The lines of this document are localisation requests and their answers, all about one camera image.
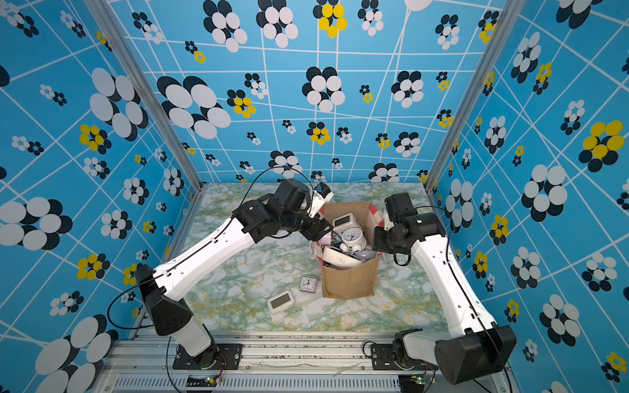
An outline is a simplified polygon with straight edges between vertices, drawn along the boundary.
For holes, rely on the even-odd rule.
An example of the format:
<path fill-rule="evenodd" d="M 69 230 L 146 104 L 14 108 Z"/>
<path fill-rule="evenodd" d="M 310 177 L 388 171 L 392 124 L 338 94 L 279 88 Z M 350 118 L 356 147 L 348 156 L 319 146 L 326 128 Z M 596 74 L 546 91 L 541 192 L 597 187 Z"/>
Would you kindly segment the grey round clock wire handle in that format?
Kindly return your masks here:
<path fill-rule="evenodd" d="M 359 260 L 373 260 L 378 256 L 378 252 L 373 251 L 373 250 L 363 250 L 361 252 L 357 252 L 354 254 L 354 257 L 359 259 Z"/>

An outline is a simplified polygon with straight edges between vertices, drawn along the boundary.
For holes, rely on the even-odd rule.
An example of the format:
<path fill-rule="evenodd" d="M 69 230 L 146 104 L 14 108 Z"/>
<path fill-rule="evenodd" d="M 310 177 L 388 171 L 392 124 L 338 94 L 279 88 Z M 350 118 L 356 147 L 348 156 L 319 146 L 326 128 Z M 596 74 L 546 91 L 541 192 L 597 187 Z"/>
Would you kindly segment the small white digital clock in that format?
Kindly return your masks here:
<path fill-rule="evenodd" d="M 333 219 L 334 231 L 337 233 L 343 233 L 347 229 L 359 228 L 356 217 L 352 213 L 347 213 Z"/>

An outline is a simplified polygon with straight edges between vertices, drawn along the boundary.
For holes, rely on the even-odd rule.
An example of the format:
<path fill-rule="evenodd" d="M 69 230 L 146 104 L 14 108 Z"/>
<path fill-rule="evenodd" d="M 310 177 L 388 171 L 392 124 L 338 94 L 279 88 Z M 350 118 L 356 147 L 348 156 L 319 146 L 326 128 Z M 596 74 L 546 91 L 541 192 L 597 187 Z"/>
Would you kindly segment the large white digital clock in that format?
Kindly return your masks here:
<path fill-rule="evenodd" d="M 352 269 L 365 263 L 364 260 L 343 253 L 335 247 L 325 247 L 323 249 L 322 260 L 342 270 Z"/>

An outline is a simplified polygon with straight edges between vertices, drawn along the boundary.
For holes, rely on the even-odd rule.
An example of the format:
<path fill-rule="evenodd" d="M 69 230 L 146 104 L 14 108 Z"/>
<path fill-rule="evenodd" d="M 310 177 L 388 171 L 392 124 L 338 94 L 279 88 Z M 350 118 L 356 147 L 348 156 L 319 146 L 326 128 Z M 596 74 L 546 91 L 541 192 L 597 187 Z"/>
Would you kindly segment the small clear square clock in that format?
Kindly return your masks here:
<path fill-rule="evenodd" d="M 318 281 L 318 278 L 315 276 L 304 275 L 301 277 L 299 290 L 305 293 L 316 293 Z"/>

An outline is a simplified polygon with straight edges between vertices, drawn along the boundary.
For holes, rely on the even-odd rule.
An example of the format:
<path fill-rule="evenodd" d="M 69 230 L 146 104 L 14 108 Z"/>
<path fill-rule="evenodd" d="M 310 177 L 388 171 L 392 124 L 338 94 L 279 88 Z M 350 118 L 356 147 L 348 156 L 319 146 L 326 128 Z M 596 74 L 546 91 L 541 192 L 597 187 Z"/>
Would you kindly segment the lowest white digital clock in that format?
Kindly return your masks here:
<path fill-rule="evenodd" d="M 295 305 L 295 298 L 290 290 L 272 296 L 267 300 L 267 306 L 271 314 L 279 314 Z"/>

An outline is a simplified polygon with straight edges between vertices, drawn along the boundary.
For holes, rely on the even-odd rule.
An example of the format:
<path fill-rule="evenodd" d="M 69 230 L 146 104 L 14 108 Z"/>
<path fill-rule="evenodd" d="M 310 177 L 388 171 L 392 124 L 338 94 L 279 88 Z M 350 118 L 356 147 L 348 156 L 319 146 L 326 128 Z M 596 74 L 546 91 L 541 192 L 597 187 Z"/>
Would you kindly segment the white bell alarm clock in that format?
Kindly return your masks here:
<path fill-rule="evenodd" d="M 365 250 L 367 241 L 361 228 L 350 228 L 341 235 L 340 249 L 345 253 L 357 253 Z"/>

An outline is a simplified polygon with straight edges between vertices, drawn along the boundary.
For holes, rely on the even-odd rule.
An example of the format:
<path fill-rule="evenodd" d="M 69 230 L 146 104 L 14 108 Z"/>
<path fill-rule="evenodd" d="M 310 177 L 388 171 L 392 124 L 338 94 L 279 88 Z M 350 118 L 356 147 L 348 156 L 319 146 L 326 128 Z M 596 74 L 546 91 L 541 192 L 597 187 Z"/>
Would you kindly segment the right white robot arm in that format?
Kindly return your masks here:
<path fill-rule="evenodd" d="M 422 213 L 408 193 L 385 200 L 386 225 L 376 227 L 373 248 L 417 260 L 432 284 L 447 332 L 398 332 L 392 348 L 400 368 L 434 365 L 452 385 L 506 371 L 517 338 L 499 325 L 471 288 L 438 216 Z"/>

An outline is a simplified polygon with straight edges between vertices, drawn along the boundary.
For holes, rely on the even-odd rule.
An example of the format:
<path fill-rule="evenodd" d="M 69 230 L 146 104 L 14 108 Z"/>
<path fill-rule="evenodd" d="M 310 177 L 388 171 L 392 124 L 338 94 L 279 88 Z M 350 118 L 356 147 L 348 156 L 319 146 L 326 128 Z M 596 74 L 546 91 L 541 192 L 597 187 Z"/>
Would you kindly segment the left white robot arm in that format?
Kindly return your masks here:
<path fill-rule="evenodd" d="M 326 183 L 309 189 L 294 178 L 285 179 L 274 193 L 242 202 L 224 224 L 186 252 L 156 268 L 139 266 L 139 291 L 157 334 L 174 339 L 203 365 L 212 364 L 216 342 L 185 296 L 228 259 L 280 231 L 319 241 L 332 229 L 321 209 L 333 195 Z"/>

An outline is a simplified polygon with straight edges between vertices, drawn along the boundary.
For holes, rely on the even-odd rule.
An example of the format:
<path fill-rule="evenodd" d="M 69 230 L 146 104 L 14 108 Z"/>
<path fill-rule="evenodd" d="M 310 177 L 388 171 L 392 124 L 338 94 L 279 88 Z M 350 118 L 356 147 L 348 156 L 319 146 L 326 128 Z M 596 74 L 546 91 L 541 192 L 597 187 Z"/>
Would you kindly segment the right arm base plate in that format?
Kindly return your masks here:
<path fill-rule="evenodd" d="M 392 344 L 368 344 L 372 368 L 374 371 L 401 371 L 403 368 L 396 361 Z"/>

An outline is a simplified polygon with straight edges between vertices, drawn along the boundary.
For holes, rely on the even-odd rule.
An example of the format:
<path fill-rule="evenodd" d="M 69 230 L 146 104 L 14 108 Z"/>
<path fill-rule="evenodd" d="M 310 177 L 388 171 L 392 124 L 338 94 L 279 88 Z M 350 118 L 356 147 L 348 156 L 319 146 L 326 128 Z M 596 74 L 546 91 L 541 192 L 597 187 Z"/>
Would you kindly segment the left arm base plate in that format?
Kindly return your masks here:
<path fill-rule="evenodd" d="M 191 356 L 177 345 L 173 369 L 175 370 L 237 370 L 242 359 L 242 344 L 213 343 L 200 355 Z"/>

